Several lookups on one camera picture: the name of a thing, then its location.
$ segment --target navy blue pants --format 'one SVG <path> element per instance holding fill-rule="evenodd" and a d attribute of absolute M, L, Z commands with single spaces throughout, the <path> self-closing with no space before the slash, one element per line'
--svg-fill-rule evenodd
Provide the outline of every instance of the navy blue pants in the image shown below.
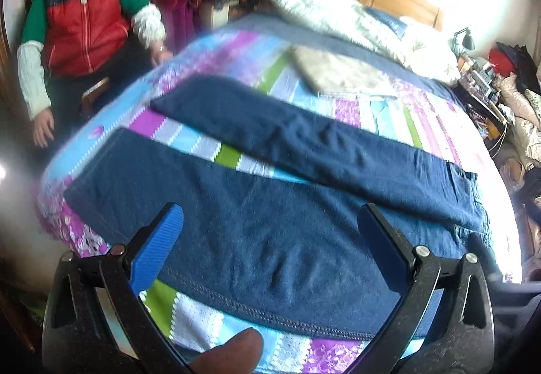
<path fill-rule="evenodd" d="M 194 75 L 152 101 L 157 112 L 243 153 L 389 208 L 486 233 L 477 175 L 452 162 L 269 97 Z"/>
<path fill-rule="evenodd" d="M 389 289 L 359 233 L 366 202 L 378 202 L 413 245 L 441 257 L 461 257 L 473 236 L 490 242 L 473 176 L 250 92 L 235 81 L 195 77 L 153 106 L 315 184 L 245 174 L 120 130 L 71 184 L 68 204 L 114 243 L 174 201 L 185 228 L 163 282 L 251 322 L 353 340 L 372 337 L 406 288 L 404 278 Z M 431 304 L 418 335 L 433 312 Z"/>
<path fill-rule="evenodd" d="M 185 225 L 159 279 L 275 329 L 371 338 L 406 288 L 402 268 L 395 292 L 388 288 L 359 233 L 366 199 L 235 171 L 126 129 L 107 140 L 65 197 L 109 243 L 128 242 L 168 201 L 178 203 Z M 463 255 L 461 230 L 380 209 L 412 244 L 442 257 Z M 434 304 L 418 335 L 426 334 L 433 313 Z"/>

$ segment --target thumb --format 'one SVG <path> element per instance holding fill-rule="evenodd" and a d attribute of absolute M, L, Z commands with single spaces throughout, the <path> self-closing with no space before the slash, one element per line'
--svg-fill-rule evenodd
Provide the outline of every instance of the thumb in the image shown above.
<path fill-rule="evenodd" d="M 190 364 L 196 374 L 252 374 L 263 352 L 263 338 L 253 328 L 224 345 L 197 356 Z"/>

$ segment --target zipper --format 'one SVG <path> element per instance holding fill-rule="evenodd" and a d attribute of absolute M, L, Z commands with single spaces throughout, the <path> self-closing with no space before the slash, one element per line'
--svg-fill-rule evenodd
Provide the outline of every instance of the zipper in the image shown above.
<path fill-rule="evenodd" d="M 88 14 L 88 0 L 80 0 L 80 4 L 83 10 L 83 53 L 87 59 L 88 71 L 92 73 L 94 71 L 92 62 L 90 61 L 90 18 Z"/>
<path fill-rule="evenodd" d="M 49 71 L 51 70 L 52 54 L 55 53 L 55 49 L 56 49 L 56 45 L 53 45 L 51 49 L 51 54 L 49 55 L 49 63 L 48 63 Z"/>
<path fill-rule="evenodd" d="M 126 35 L 126 37 L 129 35 L 128 33 L 128 29 L 126 29 L 120 22 L 116 22 L 116 25 L 122 29 L 122 31 L 124 32 L 124 34 Z"/>

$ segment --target elderly woman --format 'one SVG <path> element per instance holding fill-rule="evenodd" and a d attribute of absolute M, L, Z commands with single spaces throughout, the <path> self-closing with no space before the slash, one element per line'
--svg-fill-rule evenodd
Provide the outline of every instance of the elderly woman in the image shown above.
<path fill-rule="evenodd" d="M 81 126 L 81 97 L 101 79 L 118 93 L 169 59 L 165 37 L 149 0 L 32 0 L 17 59 L 34 143 L 58 146 Z"/>

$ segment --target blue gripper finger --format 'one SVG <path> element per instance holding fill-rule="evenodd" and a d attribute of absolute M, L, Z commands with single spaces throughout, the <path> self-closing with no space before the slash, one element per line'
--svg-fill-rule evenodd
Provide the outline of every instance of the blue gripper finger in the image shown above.
<path fill-rule="evenodd" d="M 150 288 L 182 232 L 182 208 L 176 204 L 168 205 L 169 209 L 152 222 L 152 232 L 131 262 L 130 285 L 136 295 Z"/>

